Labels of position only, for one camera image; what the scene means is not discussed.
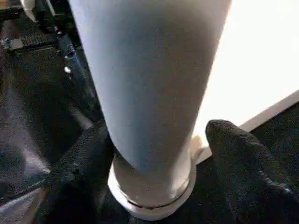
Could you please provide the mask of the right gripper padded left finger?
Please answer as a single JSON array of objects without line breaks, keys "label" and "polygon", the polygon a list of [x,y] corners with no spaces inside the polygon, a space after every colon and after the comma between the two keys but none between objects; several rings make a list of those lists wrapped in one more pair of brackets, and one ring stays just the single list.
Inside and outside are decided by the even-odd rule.
[{"label": "right gripper padded left finger", "polygon": [[103,119],[84,130],[46,178],[33,223],[100,223],[114,151]]}]

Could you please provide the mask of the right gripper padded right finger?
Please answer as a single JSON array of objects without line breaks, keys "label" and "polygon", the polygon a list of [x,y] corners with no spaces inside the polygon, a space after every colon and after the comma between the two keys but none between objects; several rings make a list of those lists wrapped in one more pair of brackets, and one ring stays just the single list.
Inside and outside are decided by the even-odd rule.
[{"label": "right gripper padded right finger", "polygon": [[206,138],[226,201],[240,224],[297,224],[299,189],[269,150],[230,121],[211,120]]}]

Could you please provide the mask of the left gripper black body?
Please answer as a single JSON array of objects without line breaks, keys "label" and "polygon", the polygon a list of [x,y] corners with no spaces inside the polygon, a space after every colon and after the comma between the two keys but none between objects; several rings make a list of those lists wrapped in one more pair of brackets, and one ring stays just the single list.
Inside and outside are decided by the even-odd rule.
[{"label": "left gripper black body", "polygon": [[25,19],[38,28],[0,45],[8,55],[54,48],[64,62],[62,86],[91,121],[103,118],[88,63],[67,0],[12,0],[0,9],[0,21]]}]

